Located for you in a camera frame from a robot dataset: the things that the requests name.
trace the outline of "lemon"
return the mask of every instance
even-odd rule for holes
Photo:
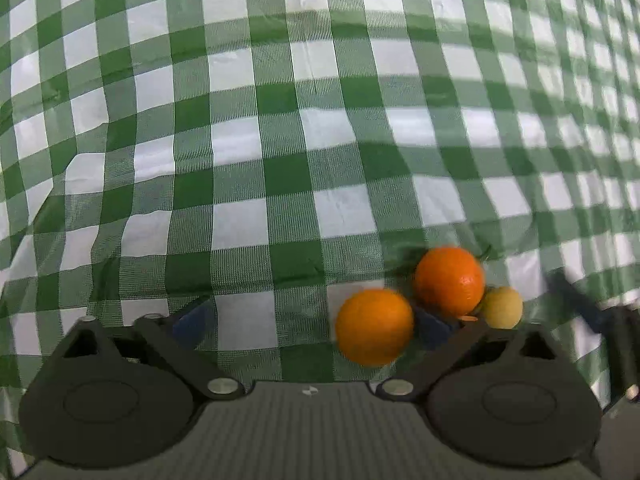
[[[492,328],[513,328],[522,317],[522,298],[510,286],[490,290],[480,303],[481,315]]]

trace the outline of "ribbed gray surface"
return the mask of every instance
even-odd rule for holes
[[[594,480],[578,463],[501,470],[437,440],[416,409],[373,396],[365,383],[259,383],[210,404],[161,456],[125,468],[73,470],[40,462],[24,480]]]

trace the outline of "orange fruit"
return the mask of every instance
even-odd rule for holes
[[[459,247],[428,251],[415,269],[414,289],[425,304],[450,316],[466,316],[484,294],[484,270],[473,254]]]
[[[393,290],[362,290],[340,308],[335,335],[348,360],[383,366],[397,359],[411,341],[414,313],[407,300]]]

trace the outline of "tablecloth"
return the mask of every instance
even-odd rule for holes
[[[640,0],[0,0],[0,477],[19,399],[84,314],[213,295],[245,382],[380,380],[335,349],[356,290],[455,244],[603,401],[565,267],[640,297]]]

